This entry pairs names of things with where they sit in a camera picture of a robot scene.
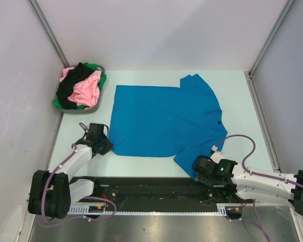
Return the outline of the grey laundry basket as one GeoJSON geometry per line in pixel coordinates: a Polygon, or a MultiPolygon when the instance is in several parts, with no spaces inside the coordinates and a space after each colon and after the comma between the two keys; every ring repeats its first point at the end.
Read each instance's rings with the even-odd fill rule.
{"type": "Polygon", "coordinates": [[[77,109],[64,109],[59,104],[58,99],[55,98],[52,101],[52,103],[55,106],[55,108],[57,110],[59,110],[61,113],[67,113],[67,114],[91,114],[91,113],[94,113],[95,111],[97,111],[97,109],[99,107],[99,100],[102,98],[103,87],[104,87],[104,84],[106,83],[106,80],[107,80],[106,71],[105,71],[105,68],[103,66],[98,65],[98,64],[85,63],[85,65],[87,65],[88,67],[90,67],[92,69],[96,69],[98,71],[101,71],[101,73],[102,73],[102,80],[98,83],[98,88],[100,90],[99,99],[98,99],[96,105],[94,105],[93,107],[84,107],[83,105],[80,105],[79,108],[77,108],[77,109]]]}

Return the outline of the blue t shirt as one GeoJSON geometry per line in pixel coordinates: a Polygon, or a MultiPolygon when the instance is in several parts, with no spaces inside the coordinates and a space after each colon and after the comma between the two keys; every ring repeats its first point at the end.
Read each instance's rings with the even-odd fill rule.
{"type": "Polygon", "coordinates": [[[179,87],[116,87],[109,139],[117,155],[173,157],[195,178],[193,162],[226,136],[219,102],[199,75],[179,87]]]}

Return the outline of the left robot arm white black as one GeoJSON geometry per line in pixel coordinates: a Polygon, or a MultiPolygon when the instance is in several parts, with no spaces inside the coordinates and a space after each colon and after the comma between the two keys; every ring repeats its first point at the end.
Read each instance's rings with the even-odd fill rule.
{"type": "Polygon", "coordinates": [[[28,212],[40,215],[45,222],[63,219],[71,205],[82,199],[100,200],[105,205],[114,202],[102,195],[93,178],[72,178],[78,170],[96,155],[105,155],[113,148],[108,138],[109,127],[105,124],[79,124],[84,135],[71,145],[72,152],[60,164],[49,170],[37,170],[31,182],[28,212]]]}

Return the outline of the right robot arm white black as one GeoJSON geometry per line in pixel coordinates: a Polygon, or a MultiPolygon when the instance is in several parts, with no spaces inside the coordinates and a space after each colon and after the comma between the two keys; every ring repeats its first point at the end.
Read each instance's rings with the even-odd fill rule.
{"type": "Polygon", "coordinates": [[[241,163],[206,156],[198,156],[192,169],[196,181],[209,187],[218,202],[257,200],[293,207],[303,216],[303,170],[297,174],[246,171],[241,163]]]}

